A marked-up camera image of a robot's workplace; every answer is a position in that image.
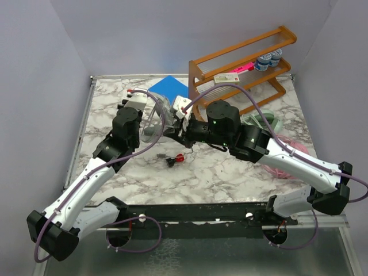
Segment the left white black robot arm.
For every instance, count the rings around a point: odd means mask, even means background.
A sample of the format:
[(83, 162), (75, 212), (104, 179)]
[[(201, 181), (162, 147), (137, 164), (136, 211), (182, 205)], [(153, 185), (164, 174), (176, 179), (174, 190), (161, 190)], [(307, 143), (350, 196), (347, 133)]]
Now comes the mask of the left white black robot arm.
[(27, 217), (30, 237), (37, 248), (58, 261), (68, 258), (79, 241), (100, 227), (120, 227), (127, 220), (125, 210), (105, 201), (85, 212), (92, 196), (112, 178), (139, 147), (139, 128), (143, 113), (132, 107), (120, 108), (112, 130), (101, 141), (87, 166), (73, 184), (42, 212)]

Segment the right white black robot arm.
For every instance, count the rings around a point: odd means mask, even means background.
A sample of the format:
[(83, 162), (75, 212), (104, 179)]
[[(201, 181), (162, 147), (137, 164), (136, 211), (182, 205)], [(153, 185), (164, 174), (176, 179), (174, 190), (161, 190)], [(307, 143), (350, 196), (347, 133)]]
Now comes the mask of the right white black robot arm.
[(218, 145), (237, 159), (277, 168), (306, 183), (302, 189), (269, 198), (264, 210), (269, 224), (277, 225), (285, 217), (307, 210), (331, 216), (344, 210), (350, 188), (348, 178), (341, 174), (351, 174), (351, 164), (318, 160), (272, 137), (267, 130), (243, 125), (238, 108), (223, 100), (212, 102), (206, 115), (207, 121), (198, 121), (190, 114), (174, 116), (174, 125), (163, 134), (187, 148), (196, 142)]

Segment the pink grey headphones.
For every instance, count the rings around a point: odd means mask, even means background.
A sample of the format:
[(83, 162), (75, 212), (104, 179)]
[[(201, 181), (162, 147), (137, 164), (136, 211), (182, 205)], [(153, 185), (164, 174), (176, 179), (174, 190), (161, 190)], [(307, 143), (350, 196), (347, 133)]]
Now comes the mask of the pink grey headphones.
[[(294, 148), (304, 154), (310, 155), (309, 150), (302, 143), (284, 135), (277, 135), (277, 138), (279, 138), (279, 140), (288, 148)], [(289, 159), (290, 157), (288, 155), (276, 156), (274, 160), (267, 160), (266, 164), (262, 164), (262, 167), (274, 178), (296, 180), (300, 175), (300, 169), (293, 169), (295, 165), (292, 165), (291, 168), (287, 168), (287, 165), (291, 164)]]

